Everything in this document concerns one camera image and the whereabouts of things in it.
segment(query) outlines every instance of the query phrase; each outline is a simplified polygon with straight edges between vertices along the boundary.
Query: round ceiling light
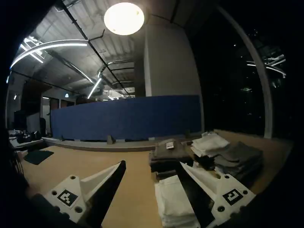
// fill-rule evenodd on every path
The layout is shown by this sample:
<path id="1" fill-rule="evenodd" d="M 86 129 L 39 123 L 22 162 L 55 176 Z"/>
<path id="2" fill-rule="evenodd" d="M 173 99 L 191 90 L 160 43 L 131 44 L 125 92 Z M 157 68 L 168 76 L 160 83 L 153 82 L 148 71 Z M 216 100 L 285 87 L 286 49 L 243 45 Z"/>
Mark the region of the round ceiling light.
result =
<path id="1" fill-rule="evenodd" d="M 118 35 L 130 35 L 144 24 L 144 13 L 137 5 L 122 2 L 111 6 L 104 15 L 106 27 Z"/>

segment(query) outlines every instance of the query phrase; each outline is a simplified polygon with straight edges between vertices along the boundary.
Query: white pillar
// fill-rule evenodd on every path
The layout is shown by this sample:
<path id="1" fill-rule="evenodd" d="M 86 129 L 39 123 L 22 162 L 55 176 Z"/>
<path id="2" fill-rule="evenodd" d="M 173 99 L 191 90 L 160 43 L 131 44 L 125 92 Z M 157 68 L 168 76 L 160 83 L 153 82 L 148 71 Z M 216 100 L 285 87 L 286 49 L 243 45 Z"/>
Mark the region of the white pillar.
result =
<path id="1" fill-rule="evenodd" d="M 146 25 L 145 29 L 146 96 L 198 95 L 204 131 L 200 80 L 184 29 L 175 25 Z"/>

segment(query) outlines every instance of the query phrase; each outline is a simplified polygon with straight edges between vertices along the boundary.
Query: exposed ceiling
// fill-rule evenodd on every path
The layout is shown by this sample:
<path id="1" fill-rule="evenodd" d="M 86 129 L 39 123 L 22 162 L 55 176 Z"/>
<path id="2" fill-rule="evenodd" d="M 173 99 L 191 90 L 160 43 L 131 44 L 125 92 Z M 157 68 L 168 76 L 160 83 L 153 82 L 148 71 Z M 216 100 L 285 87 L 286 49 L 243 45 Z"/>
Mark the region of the exposed ceiling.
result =
<path id="1" fill-rule="evenodd" d="M 69 5 L 71 0 L 65 0 L 64 4 Z M 89 39 L 101 36 L 103 30 L 105 33 L 102 38 L 92 41 L 93 46 L 106 61 L 112 60 L 130 60 L 129 63 L 113 64 L 111 69 L 127 68 L 123 70 L 115 70 L 113 73 L 118 80 L 125 83 L 125 87 L 134 87 L 134 63 L 132 62 L 135 54 L 135 38 L 136 33 L 130 36 L 120 36 L 110 32 L 104 22 L 103 16 L 106 10 L 121 0 L 80 0 L 68 10 L 77 20 L 77 23 L 82 28 Z M 173 9 L 176 0 L 135 0 L 145 13 L 145 23 L 147 24 L 168 24 L 173 15 Z M 177 8 L 173 23 L 181 27 L 189 26 L 189 21 L 193 19 L 191 15 L 197 10 L 198 4 L 202 7 L 200 0 L 181 0 Z M 52 7 L 46 17 L 32 32 L 39 41 L 46 43 L 55 40 L 65 39 L 83 39 L 80 32 L 64 11 L 59 12 L 57 8 Z M 103 67 L 102 61 L 87 47 L 61 47 L 55 48 L 54 51 L 60 54 L 61 57 L 71 62 L 78 69 L 83 71 L 87 76 L 97 80 L 98 71 Z M 80 74 L 71 70 L 56 58 L 45 53 L 44 63 L 39 63 L 34 58 L 28 56 L 22 59 L 14 70 L 45 82 L 61 86 L 69 90 L 80 91 L 86 87 L 93 85 Z M 115 83 L 115 78 L 109 70 L 104 70 L 104 76 L 109 82 Z"/>

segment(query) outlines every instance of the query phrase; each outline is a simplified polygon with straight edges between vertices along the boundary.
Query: blue divider panel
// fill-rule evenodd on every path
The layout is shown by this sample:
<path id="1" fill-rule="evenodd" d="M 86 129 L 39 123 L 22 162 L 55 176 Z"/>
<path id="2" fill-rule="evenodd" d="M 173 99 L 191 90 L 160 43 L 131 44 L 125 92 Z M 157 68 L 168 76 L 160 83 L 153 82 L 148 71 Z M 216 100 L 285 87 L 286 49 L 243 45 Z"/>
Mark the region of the blue divider panel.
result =
<path id="1" fill-rule="evenodd" d="M 54 138 L 146 139 L 201 131 L 197 95 L 139 97 L 80 104 L 51 111 Z"/>

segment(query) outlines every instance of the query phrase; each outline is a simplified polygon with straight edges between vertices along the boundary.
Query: white folded towel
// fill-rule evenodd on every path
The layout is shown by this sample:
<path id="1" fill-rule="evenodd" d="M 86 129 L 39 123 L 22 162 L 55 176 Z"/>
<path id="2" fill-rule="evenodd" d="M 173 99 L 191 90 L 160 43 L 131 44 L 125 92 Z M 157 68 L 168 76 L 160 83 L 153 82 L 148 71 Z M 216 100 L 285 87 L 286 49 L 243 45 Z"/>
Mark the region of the white folded towel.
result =
<path id="1" fill-rule="evenodd" d="M 155 195 L 164 227 L 197 224 L 194 211 L 177 175 L 156 183 Z"/>
<path id="2" fill-rule="evenodd" d="M 199 157 L 205 155 L 210 155 L 212 157 L 217 155 L 218 152 L 210 150 L 224 148 L 229 144 L 230 143 L 227 140 L 218 134 L 205 132 L 202 134 L 201 138 L 193 140 L 191 149 Z"/>

